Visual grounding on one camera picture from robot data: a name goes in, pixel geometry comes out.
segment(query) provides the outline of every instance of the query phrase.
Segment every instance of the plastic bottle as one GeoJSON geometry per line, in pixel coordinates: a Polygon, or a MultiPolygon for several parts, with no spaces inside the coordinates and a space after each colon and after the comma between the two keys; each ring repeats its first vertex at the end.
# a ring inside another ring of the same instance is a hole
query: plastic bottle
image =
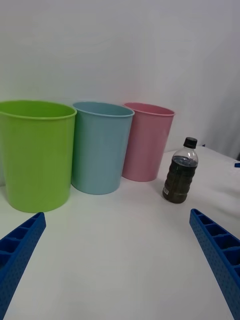
{"type": "Polygon", "coordinates": [[[195,152],[197,139],[187,137],[184,148],[174,153],[162,191],[163,197],[175,204],[183,203],[188,195],[199,159],[195,152]]]}

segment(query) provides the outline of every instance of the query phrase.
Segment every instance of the white surface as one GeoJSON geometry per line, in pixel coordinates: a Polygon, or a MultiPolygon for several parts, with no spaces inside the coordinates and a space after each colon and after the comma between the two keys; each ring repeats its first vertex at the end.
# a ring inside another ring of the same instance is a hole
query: white surface
{"type": "Polygon", "coordinates": [[[167,151],[191,136],[235,156],[239,12],[239,0],[3,0],[0,100],[154,103],[176,112],[167,151]]]}
{"type": "MultiPolygon", "coordinates": [[[[45,214],[4,320],[232,320],[189,217],[197,208],[240,238],[240,169],[197,148],[187,200],[173,204],[161,196],[172,154],[153,182],[122,178],[99,196],[72,187],[68,202],[45,214]]],[[[0,190],[2,238],[31,215],[0,190]]]]}

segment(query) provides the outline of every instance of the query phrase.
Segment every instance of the blue plastic part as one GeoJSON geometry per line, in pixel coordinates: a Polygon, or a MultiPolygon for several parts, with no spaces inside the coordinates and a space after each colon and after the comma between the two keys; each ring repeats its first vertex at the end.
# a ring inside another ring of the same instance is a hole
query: blue plastic part
{"type": "Polygon", "coordinates": [[[240,320],[239,239],[196,209],[191,210],[189,223],[234,320],[240,320]]]}
{"type": "Polygon", "coordinates": [[[44,213],[39,212],[0,240],[0,320],[45,228],[44,213]]]}

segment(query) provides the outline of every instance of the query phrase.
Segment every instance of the pink bucket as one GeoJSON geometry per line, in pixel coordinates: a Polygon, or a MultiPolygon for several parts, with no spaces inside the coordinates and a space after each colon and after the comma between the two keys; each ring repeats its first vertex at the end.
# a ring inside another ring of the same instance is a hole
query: pink bucket
{"type": "Polygon", "coordinates": [[[175,112],[161,106],[128,102],[135,111],[122,176],[146,182],[156,179],[175,112]]]}

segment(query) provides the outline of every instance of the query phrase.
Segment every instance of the plastic bucket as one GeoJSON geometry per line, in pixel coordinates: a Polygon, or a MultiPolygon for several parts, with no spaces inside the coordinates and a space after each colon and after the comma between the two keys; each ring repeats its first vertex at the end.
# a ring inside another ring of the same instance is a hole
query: plastic bucket
{"type": "Polygon", "coordinates": [[[133,181],[156,179],[175,113],[161,106],[129,102],[132,119],[122,176],[133,181]]]}
{"type": "Polygon", "coordinates": [[[77,102],[72,185],[103,195],[120,185],[134,111],[103,102],[77,102]]]}
{"type": "Polygon", "coordinates": [[[45,212],[68,199],[76,113],[46,101],[0,102],[3,173],[15,209],[45,212]]]}

